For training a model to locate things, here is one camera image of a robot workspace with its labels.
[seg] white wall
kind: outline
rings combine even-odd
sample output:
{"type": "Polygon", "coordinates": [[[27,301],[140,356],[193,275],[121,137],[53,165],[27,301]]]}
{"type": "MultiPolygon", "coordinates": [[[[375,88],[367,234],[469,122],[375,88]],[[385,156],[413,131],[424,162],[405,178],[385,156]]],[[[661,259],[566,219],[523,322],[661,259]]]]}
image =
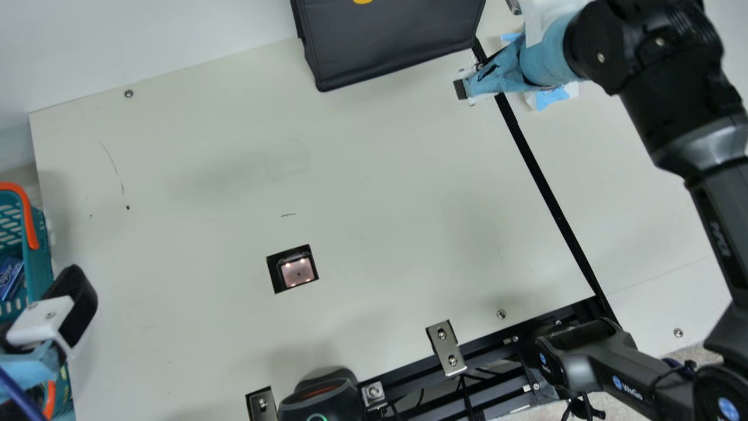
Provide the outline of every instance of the white wall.
{"type": "Polygon", "coordinates": [[[0,171],[29,112],[293,36],[288,0],[0,1],[0,171]]]}

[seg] black mark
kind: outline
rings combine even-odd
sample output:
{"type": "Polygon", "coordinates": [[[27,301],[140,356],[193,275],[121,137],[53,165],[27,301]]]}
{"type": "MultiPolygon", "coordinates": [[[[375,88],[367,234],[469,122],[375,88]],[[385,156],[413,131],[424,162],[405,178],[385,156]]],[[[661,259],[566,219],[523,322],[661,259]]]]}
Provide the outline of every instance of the black mark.
{"type": "Polygon", "coordinates": [[[112,159],[111,154],[109,153],[109,149],[107,149],[106,146],[104,146],[104,144],[101,143],[101,141],[99,141],[99,145],[101,145],[101,147],[104,148],[104,152],[106,152],[106,156],[109,157],[111,166],[114,168],[114,173],[117,175],[117,178],[120,179],[120,187],[122,188],[122,196],[125,196],[125,183],[122,182],[122,177],[120,176],[120,172],[117,170],[117,164],[114,163],[114,159],[112,159]]]}

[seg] metal plate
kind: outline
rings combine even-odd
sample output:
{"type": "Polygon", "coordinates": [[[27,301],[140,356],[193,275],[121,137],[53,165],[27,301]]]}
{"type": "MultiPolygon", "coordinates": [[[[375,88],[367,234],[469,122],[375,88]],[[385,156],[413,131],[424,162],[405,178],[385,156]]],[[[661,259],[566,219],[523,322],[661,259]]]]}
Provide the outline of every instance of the metal plate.
{"type": "Polygon", "coordinates": [[[450,321],[442,321],[427,327],[426,334],[429,335],[434,353],[439,358],[441,368],[444,369],[444,374],[447,377],[468,369],[465,360],[462,358],[462,352],[460,352],[457,337],[450,321]]]}
{"type": "Polygon", "coordinates": [[[270,388],[247,395],[247,406],[249,407],[249,419],[251,421],[278,421],[275,398],[273,398],[273,391],[270,388]]]}

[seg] square hole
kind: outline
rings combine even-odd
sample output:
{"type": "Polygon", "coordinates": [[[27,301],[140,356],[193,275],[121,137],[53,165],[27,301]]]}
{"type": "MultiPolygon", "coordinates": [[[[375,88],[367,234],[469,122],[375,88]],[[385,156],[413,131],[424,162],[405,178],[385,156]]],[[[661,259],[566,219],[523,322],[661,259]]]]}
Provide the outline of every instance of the square hole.
{"type": "Polygon", "coordinates": [[[319,279],[309,244],[266,258],[276,294],[319,279]]]}

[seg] blue label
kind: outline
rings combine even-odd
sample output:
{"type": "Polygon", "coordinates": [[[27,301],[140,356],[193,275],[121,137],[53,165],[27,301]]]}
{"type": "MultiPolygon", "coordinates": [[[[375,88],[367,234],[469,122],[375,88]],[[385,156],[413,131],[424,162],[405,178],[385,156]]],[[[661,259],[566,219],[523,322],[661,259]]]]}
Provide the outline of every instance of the blue label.
{"type": "Polygon", "coordinates": [[[613,376],[613,384],[616,385],[616,389],[623,390],[623,383],[621,382],[621,379],[618,378],[618,376],[613,376]]]}
{"type": "Polygon", "coordinates": [[[738,409],[729,399],[720,398],[717,400],[717,404],[720,406],[722,415],[724,415],[728,421],[741,421],[741,415],[738,413],[738,409]]]}

